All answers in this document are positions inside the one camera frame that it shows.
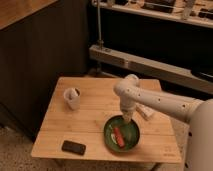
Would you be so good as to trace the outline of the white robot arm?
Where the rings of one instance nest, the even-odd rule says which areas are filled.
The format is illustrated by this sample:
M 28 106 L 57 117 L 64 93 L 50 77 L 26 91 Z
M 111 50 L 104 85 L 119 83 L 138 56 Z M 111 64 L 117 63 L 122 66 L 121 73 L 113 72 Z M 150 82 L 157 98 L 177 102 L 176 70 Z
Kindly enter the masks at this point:
M 203 101 L 142 89 L 134 74 L 116 83 L 114 92 L 120 98 L 120 111 L 126 122 L 139 103 L 188 124 L 184 171 L 213 171 L 213 99 Z

